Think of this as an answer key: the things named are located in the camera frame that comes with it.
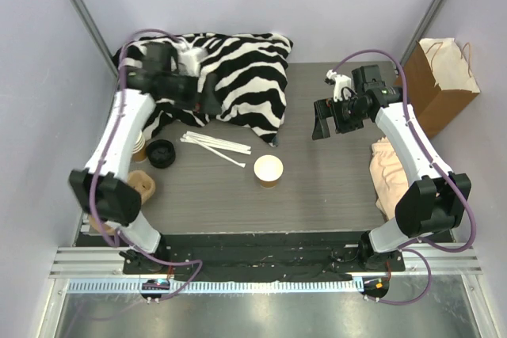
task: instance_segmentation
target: zebra print pillow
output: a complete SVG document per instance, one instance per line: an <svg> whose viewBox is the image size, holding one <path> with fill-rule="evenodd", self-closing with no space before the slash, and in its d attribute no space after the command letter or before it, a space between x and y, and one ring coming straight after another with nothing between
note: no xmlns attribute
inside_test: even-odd
<svg viewBox="0 0 507 338"><path fill-rule="evenodd" d="M278 34L197 33L181 36L190 47L203 47L208 56L201 61L199 89L208 76L213 76L215 95L222 103L217 120L249 127L271 146L277 145L276 133L284 122L286 108L287 61L292 42ZM135 65L142 53L142 40L176 44L167 38L142 38L128 47L124 65ZM119 52L113 57L118 65ZM213 116L180 110L169 99L156 100L154 112L143 133L155 137L163 127L175 120L194 127L204 127Z"/></svg>

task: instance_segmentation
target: paper cup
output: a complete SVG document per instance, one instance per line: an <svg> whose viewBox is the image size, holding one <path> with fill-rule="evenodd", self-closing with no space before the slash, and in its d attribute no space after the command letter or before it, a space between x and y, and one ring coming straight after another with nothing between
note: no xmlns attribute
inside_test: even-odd
<svg viewBox="0 0 507 338"><path fill-rule="evenodd" d="M141 162L146 160L146 140L144 140L143 133L139 133L137 142L135 142L134 150L132 151L132 160L135 162Z"/></svg>
<svg viewBox="0 0 507 338"><path fill-rule="evenodd" d="M284 164L279 158L267 154L255 161L253 171L263 188L272 188L284 172Z"/></svg>

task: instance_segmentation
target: paper bag handle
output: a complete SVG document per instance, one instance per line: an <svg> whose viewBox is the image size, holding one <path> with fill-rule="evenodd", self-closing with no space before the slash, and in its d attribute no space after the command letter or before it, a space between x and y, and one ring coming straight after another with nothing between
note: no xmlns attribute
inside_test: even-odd
<svg viewBox="0 0 507 338"><path fill-rule="evenodd" d="M472 63L472 46L470 43L466 43L463 45L463 48L461 49L461 59L465 56L465 48L468 47L468 76L471 77L472 74L470 74L470 65Z"/></svg>
<svg viewBox="0 0 507 338"><path fill-rule="evenodd" d="M431 61L429 62L429 67L431 68L431 71L433 71L433 60L435 59L435 56L436 54L438 53L438 51L440 50L440 48L442 47L442 45L444 45L443 42L438 42L438 43L433 43L431 47L428 48L428 50L426 51L426 55L429 53L429 51L431 51L431 48L434 47L435 45L438 45L438 49L435 50L435 53L433 53L433 57L431 58Z"/></svg>

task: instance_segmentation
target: folded fabric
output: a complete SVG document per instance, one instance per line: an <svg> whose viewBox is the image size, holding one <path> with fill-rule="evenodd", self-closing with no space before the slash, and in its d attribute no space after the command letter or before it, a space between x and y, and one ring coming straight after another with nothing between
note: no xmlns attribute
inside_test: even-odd
<svg viewBox="0 0 507 338"><path fill-rule="evenodd" d="M287 57L292 42L275 33L226 36L197 33L181 36L186 47L203 47L208 55L200 62L199 88L206 81L215 83L215 95L222 105L221 115L214 116L175 108L170 99L157 99L154 112L143 133L146 139L156 136L175 120L203 127L211 120L249 127L271 146L277 145L276 133L284 122L287 102ZM142 38L129 45L127 58L121 63L142 67L143 43L174 43L167 38ZM119 52L113 57L118 65Z"/></svg>
<svg viewBox="0 0 507 338"><path fill-rule="evenodd" d="M375 205L387 219L391 219L395 217L396 204L409 187L408 181L402 163L387 138L372 144L372 151L370 174L379 197Z"/></svg>

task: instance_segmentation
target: brown paper bag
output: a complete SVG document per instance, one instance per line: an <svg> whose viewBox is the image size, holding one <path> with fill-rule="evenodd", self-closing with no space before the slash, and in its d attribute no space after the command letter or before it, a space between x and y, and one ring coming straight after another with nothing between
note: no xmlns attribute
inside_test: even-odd
<svg viewBox="0 0 507 338"><path fill-rule="evenodd" d="M470 61L470 44L463 49L466 46ZM403 70L410 103L429 138L442 131L480 93L454 39L421 40ZM395 85L402 85L400 77Z"/></svg>

